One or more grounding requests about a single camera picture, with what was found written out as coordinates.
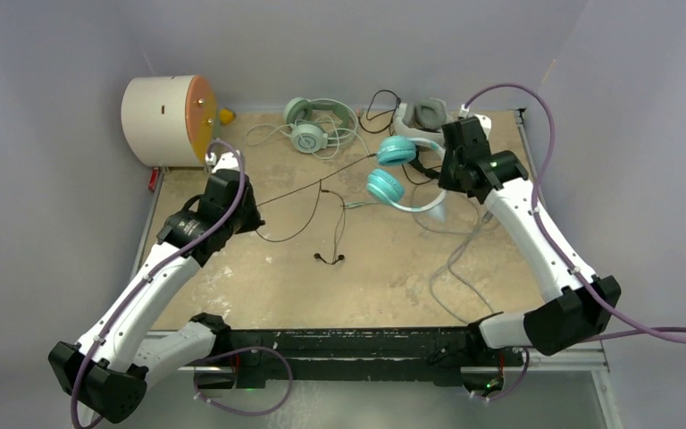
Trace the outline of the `teal cat-ear headphones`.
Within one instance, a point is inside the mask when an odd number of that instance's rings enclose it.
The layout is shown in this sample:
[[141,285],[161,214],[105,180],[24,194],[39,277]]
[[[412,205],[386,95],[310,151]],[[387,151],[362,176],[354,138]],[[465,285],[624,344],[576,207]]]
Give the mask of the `teal cat-ear headphones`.
[[434,140],[398,135],[382,139],[370,156],[372,165],[356,167],[351,174],[360,196],[342,206],[355,209],[381,205],[410,215],[426,215],[438,222],[446,221],[446,190],[435,189],[431,198],[422,203],[415,203],[407,196],[415,185],[406,179],[402,169],[416,160],[423,149],[439,161],[444,160],[446,150]]

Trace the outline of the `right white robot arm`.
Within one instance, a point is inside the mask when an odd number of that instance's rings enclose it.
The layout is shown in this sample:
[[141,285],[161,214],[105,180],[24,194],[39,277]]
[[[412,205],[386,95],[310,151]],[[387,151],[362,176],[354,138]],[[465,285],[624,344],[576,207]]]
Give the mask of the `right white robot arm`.
[[544,300],[526,312],[498,313],[468,326],[468,357],[486,364],[501,349],[532,347],[551,356],[600,335],[622,289],[612,276],[601,277],[563,238],[545,208],[532,202],[533,182],[511,151],[494,153],[478,117],[442,128],[442,189],[464,193],[499,220],[533,272]]

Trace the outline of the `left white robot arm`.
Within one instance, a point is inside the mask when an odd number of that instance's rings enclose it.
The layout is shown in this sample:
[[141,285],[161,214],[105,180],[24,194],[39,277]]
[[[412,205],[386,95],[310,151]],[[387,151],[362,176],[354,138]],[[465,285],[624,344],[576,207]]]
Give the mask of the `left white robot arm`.
[[71,398],[71,425],[120,423],[149,388],[181,366],[202,358],[218,366],[230,356],[222,320],[198,315],[173,334],[148,342],[154,322],[176,293],[227,241],[262,226],[247,174],[217,166],[205,191],[160,230],[147,259],[112,306],[74,342],[59,341],[48,361]]

